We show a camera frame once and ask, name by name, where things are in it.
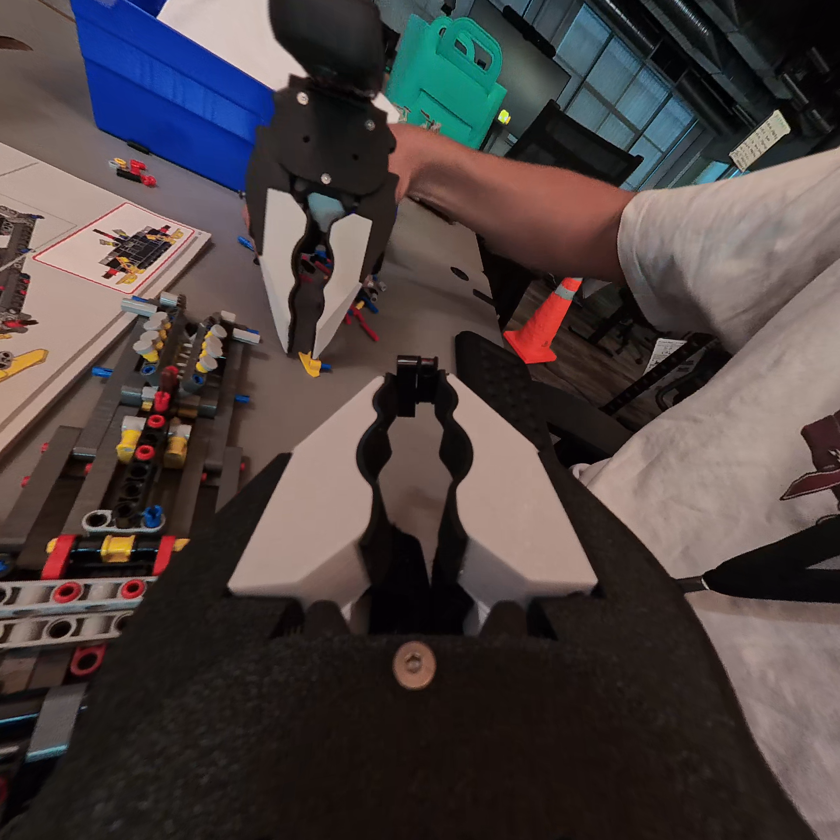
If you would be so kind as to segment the lego instruction booklet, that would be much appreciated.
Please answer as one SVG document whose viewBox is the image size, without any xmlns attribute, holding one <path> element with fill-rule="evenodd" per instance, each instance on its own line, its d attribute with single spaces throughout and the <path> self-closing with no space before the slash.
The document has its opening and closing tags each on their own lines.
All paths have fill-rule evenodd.
<svg viewBox="0 0 840 840">
<path fill-rule="evenodd" d="M 133 325 L 124 298 L 166 291 L 211 242 L 1 147 L 1 449 Z"/>
</svg>

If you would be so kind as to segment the white paper note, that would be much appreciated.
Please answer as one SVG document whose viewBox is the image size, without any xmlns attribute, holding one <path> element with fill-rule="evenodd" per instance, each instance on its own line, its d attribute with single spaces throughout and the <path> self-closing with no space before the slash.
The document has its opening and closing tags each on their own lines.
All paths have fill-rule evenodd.
<svg viewBox="0 0 840 840">
<path fill-rule="evenodd" d="M 740 173 L 745 173 L 759 158 L 790 133 L 791 125 L 782 111 L 773 110 L 766 120 L 729 153 L 731 162 Z"/>
</svg>

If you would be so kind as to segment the pile of lego pins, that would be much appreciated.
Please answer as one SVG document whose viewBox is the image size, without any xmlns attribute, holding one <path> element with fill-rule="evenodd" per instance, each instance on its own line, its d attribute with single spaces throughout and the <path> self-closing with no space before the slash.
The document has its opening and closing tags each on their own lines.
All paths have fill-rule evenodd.
<svg viewBox="0 0 840 840">
<path fill-rule="evenodd" d="M 379 342 L 379 335 L 373 330 L 371 325 L 365 320 L 364 313 L 378 313 L 378 308 L 375 306 L 379 291 L 385 287 L 378 280 L 379 272 L 382 268 L 382 261 L 384 254 L 381 254 L 378 260 L 375 261 L 372 274 L 362 284 L 362 289 L 358 292 L 356 299 L 353 301 L 352 307 L 345 313 L 344 322 L 352 324 L 357 322 L 364 333 L 374 342 Z M 311 253 L 304 254 L 302 257 L 304 263 L 309 265 L 314 270 L 319 270 L 323 274 L 330 274 L 333 269 L 332 258 L 329 257 L 325 245 L 317 245 Z"/>
</svg>

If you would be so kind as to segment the orange traffic cone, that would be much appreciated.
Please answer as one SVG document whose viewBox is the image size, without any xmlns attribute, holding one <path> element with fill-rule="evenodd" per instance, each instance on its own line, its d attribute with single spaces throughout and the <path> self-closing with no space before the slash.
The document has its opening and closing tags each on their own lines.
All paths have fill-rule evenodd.
<svg viewBox="0 0 840 840">
<path fill-rule="evenodd" d="M 582 281 L 580 277 L 563 278 L 521 329 L 506 330 L 502 334 L 525 364 L 545 364 L 556 360 L 551 344 Z"/>
</svg>

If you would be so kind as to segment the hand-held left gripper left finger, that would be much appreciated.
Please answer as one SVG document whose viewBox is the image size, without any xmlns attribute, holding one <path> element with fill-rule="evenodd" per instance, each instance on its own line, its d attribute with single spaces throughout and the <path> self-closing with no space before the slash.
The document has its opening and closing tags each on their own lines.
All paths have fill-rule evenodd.
<svg viewBox="0 0 840 840">
<path fill-rule="evenodd" d="M 232 595 L 332 602 L 351 615 L 371 585 L 360 542 L 374 493 L 357 453 L 386 382 L 376 376 L 294 447 L 228 580 Z"/>
</svg>

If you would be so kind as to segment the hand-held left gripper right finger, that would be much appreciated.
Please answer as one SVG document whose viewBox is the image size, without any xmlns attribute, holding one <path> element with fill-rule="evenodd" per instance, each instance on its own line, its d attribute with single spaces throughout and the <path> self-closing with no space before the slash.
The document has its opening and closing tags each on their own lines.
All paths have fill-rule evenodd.
<svg viewBox="0 0 840 840">
<path fill-rule="evenodd" d="M 434 411 L 451 479 L 434 557 L 441 620 L 592 595 L 595 572 L 537 447 L 455 374 L 439 375 Z"/>
</svg>

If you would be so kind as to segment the person's white shirt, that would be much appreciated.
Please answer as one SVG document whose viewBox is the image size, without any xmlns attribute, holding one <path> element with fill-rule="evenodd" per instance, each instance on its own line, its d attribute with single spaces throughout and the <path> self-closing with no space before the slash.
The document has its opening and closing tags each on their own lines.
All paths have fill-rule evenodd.
<svg viewBox="0 0 840 840">
<path fill-rule="evenodd" d="M 641 192 L 619 228 L 646 319 L 713 334 L 732 357 L 575 475 L 676 578 L 838 521 L 838 149 Z M 838 838 L 838 604 L 688 603 L 786 793 L 818 837 Z"/>
</svg>

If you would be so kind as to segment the lego car chassis assembly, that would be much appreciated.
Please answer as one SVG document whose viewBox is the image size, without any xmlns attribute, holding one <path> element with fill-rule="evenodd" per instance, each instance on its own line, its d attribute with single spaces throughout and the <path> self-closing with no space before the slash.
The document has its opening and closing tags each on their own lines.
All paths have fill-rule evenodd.
<svg viewBox="0 0 840 840">
<path fill-rule="evenodd" d="M 244 457 L 230 443 L 247 351 L 234 313 L 184 296 L 127 297 L 131 345 L 84 427 L 61 426 L 2 523 L 2 812 L 69 746 L 112 643 L 188 543 L 202 490 L 222 507 Z"/>
</svg>

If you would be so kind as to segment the teal bag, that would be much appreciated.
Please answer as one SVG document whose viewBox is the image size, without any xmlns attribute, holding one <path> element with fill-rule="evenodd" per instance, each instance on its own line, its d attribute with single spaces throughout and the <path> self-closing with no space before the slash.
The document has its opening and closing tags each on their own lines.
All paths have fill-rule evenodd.
<svg viewBox="0 0 840 840">
<path fill-rule="evenodd" d="M 438 123 L 440 133 L 477 150 L 501 110 L 498 42 L 469 17 L 412 14 L 397 45 L 385 96 L 413 125 Z"/>
</svg>

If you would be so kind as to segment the blue plastic bin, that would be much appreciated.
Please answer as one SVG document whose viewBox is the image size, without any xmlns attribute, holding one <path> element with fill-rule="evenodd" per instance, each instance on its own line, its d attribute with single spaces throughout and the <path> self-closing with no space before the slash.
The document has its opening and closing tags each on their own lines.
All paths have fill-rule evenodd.
<svg viewBox="0 0 840 840">
<path fill-rule="evenodd" d="M 100 130 L 235 192 L 273 92 L 161 18 L 164 2 L 73 1 Z"/>
</svg>

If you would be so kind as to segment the black lego connector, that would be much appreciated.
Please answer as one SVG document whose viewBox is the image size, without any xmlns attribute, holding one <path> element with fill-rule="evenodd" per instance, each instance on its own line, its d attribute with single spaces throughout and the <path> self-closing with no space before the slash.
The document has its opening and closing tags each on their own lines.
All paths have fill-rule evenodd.
<svg viewBox="0 0 840 840">
<path fill-rule="evenodd" d="M 434 404 L 438 388 L 438 357 L 399 354 L 396 357 L 396 413 L 415 417 L 416 406 Z"/>
</svg>

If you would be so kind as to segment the white paper bag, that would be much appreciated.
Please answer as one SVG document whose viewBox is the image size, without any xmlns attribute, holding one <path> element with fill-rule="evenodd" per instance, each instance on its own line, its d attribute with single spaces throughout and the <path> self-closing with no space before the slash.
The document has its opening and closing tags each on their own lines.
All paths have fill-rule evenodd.
<svg viewBox="0 0 840 840">
<path fill-rule="evenodd" d="M 362 47 L 382 18 L 373 2 L 170 1 L 159 20 L 273 91 Z"/>
</svg>

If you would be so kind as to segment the person's right forearm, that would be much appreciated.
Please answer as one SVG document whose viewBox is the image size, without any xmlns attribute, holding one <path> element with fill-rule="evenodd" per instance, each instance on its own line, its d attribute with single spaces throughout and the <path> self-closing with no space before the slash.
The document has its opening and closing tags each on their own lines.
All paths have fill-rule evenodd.
<svg viewBox="0 0 840 840">
<path fill-rule="evenodd" d="M 470 150 L 437 135 L 409 196 L 482 237 L 522 266 L 626 283 L 618 256 L 634 194 L 554 166 Z"/>
</svg>

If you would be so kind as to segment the person's right hand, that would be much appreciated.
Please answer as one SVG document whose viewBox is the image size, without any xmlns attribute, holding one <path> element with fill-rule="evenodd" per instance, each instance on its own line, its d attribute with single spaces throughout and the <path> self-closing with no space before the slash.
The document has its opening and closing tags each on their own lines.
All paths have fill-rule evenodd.
<svg viewBox="0 0 840 840">
<path fill-rule="evenodd" d="M 388 157 L 388 171 L 396 178 L 395 202 L 398 205 L 410 192 L 426 163 L 430 141 L 437 136 L 407 123 L 393 123 L 390 129 L 395 148 Z"/>
</svg>

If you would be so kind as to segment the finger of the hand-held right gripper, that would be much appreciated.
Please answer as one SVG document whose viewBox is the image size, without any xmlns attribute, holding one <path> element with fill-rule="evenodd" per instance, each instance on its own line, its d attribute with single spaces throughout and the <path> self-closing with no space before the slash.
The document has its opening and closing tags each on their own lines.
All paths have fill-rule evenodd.
<svg viewBox="0 0 840 840">
<path fill-rule="evenodd" d="M 316 320 L 310 354 L 314 360 L 321 358 L 359 293 L 371 227 L 371 220 L 361 215 L 348 215 L 331 225 L 332 274 L 312 305 Z"/>
<path fill-rule="evenodd" d="M 259 265 L 270 316 L 281 348 L 288 354 L 315 357 L 315 328 L 307 303 L 295 303 L 301 248 L 315 231 L 308 208 L 288 192 L 270 187 Z"/>
</svg>

